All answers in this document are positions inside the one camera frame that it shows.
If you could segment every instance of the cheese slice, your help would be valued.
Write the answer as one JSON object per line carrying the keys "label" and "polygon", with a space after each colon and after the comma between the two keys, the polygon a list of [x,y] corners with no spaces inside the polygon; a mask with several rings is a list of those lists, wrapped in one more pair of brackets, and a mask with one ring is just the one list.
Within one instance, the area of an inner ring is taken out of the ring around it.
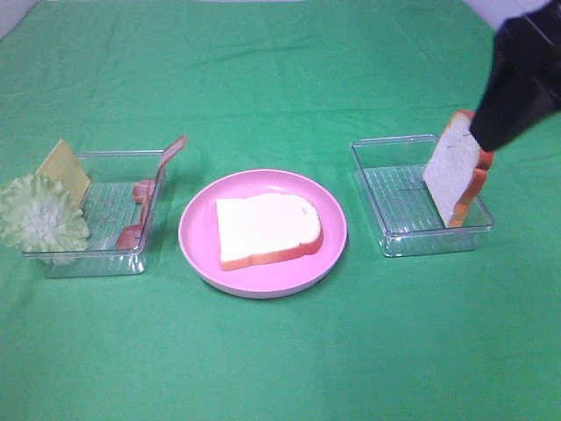
{"label": "cheese slice", "polygon": [[84,172],[82,164],[63,139],[53,148],[37,170],[51,180],[61,181],[70,197],[80,206],[91,180]]}

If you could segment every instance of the table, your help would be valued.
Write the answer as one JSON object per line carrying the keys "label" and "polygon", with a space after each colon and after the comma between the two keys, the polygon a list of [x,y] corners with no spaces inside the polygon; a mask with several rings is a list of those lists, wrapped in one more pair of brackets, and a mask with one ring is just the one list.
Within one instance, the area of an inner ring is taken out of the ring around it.
{"label": "table", "polygon": [[[46,279],[0,246],[0,418],[559,419],[561,119],[500,150],[477,251],[389,259],[351,142],[440,133],[485,88],[493,31],[459,0],[42,2],[0,42],[0,184],[75,152],[186,149],[142,275]],[[317,285],[230,296],[177,225],[214,180],[306,175],[347,247]]]}

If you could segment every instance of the clear plastic container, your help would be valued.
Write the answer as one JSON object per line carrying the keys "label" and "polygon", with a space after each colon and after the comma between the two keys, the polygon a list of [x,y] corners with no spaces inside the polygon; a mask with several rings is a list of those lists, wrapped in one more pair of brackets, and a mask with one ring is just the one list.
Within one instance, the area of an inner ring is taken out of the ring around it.
{"label": "clear plastic container", "polygon": [[46,277],[143,273],[148,265],[148,240],[160,207],[165,170],[160,171],[155,181],[138,245],[123,250],[117,249],[116,243],[123,228],[140,223],[141,205],[133,201],[132,187],[136,182],[156,176],[162,153],[162,150],[77,153],[92,181],[82,201],[83,216],[90,230],[88,248],[84,251],[23,253],[24,257],[41,260]]}
{"label": "clear plastic container", "polygon": [[388,257],[473,250],[493,228],[493,218],[479,197],[464,226],[444,226],[423,181],[436,144],[437,137],[427,134],[363,139],[351,145],[359,191]]}

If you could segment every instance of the white bread slice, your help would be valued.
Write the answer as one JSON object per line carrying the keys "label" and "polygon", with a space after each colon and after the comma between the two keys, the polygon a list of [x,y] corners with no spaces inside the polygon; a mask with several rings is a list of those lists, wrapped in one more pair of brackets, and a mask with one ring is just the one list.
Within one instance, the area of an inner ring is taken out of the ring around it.
{"label": "white bread slice", "polygon": [[217,199],[217,219],[222,270],[296,259],[323,242],[316,208],[298,195]]}
{"label": "white bread slice", "polygon": [[470,133],[473,112],[456,111],[423,172],[429,193],[446,227],[462,226],[470,203],[486,181],[493,153]]}

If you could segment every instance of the bread crust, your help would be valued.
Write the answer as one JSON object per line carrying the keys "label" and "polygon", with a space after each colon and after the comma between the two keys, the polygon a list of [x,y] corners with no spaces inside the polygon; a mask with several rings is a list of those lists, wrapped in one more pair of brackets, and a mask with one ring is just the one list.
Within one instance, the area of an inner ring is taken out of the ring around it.
{"label": "bread crust", "polygon": [[287,250],[276,250],[271,253],[251,254],[238,260],[221,260],[220,268],[222,270],[236,270],[254,265],[267,265],[269,263],[278,263],[279,261],[297,259],[305,254],[317,253],[322,246],[322,243],[323,228],[317,238],[310,243],[301,243],[298,247],[289,248]]}

